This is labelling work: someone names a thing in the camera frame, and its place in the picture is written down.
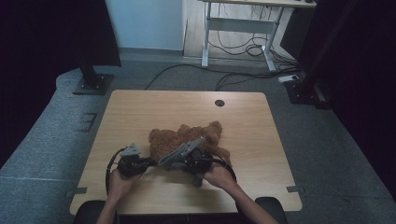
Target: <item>teddy bear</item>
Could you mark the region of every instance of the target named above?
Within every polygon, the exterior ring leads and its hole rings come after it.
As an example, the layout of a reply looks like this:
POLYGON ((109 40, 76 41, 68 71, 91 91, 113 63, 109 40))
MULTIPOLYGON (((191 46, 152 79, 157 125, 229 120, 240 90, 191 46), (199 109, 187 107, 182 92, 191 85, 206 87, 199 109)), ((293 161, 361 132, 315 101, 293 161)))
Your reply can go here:
POLYGON ((153 129, 148 135, 150 157, 158 162, 161 158, 179 148, 183 143, 203 137, 205 141, 201 148, 224 159, 231 165, 230 151, 219 147, 219 139, 222 132, 221 124, 216 120, 210 122, 207 127, 190 127, 182 124, 174 132, 171 130, 153 129))

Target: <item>white wall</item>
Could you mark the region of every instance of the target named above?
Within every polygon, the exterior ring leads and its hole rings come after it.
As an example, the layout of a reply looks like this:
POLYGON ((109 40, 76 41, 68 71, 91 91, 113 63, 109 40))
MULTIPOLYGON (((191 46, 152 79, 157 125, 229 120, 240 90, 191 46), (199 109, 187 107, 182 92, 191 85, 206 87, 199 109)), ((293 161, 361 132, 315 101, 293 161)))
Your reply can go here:
POLYGON ((185 0, 106 0, 119 48, 182 50, 185 0))

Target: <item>table top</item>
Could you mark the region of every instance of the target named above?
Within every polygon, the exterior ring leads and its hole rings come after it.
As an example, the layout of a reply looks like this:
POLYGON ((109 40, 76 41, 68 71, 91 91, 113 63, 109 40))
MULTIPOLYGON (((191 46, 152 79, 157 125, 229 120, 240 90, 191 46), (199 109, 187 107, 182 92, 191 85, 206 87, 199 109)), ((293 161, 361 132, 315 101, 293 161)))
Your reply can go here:
MULTIPOLYGON (((264 94, 222 91, 113 91, 82 177, 70 206, 71 214, 89 200, 105 200, 106 167, 120 149, 135 143, 149 156, 152 129, 177 131, 181 124, 222 126, 219 147, 231 152, 239 185, 252 198, 276 197, 285 211, 302 203, 264 94), (215 102, 222 100, 224 106, 215 102)), ((134 191, 120 204, 120 214, 185 214, 236 212, 233 199, 204 181, 201 188, 180 171, 149 167, 134 191)))
POLYGON ((202 2, 210 3, 226 3, 226 4, 243 4, 243 5, 258 5, 258 6, 273 6, 273 7, 316 7, 317 3, 312 1, 306 3, 305 0, 200 0, 202 2))

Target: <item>gray carpet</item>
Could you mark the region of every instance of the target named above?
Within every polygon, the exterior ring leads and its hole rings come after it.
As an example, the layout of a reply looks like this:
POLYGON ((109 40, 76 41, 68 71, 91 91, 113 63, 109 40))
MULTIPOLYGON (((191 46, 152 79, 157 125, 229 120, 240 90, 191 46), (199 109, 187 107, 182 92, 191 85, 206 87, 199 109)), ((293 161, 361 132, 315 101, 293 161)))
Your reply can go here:
MULTIPOLYGON (((156 74, 175 64, 136 57, 122 57, 122 68, 97 67, 99 73, 115 75, 105 96, 73 95, 79 70, 58 77, 52 100, 0 171, 0 223, 72 223, 72 198, 66 192, 78 185, 111 91, 143 90, 156 74), (91 113, 97 117, 90 127, 91 113)), ((240 65, 219 63, 210 68, 266 70, 257 64, 240 65)), ((162 74, 149 89, 213 91, 222 76, 178 67, 162 74)), ((260 91, 267 96, 304 205, 302 211, 286 213, 289 223, 395 223, 396 203, 331 110, 290 104, 276 77, 222 91, 260 91)))

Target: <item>grommet hole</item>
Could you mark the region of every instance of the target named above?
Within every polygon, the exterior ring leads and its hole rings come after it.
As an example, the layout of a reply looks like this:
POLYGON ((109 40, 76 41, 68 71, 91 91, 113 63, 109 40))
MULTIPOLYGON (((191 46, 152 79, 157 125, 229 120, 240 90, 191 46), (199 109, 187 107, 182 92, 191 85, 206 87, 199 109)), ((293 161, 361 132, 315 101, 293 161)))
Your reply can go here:
POLYGON ((215 105, 218 106, 218 107, 222 107, 222 106, 225 105, 225 103, 222 100, 217 100, 217 101, 215 101, 215 105))

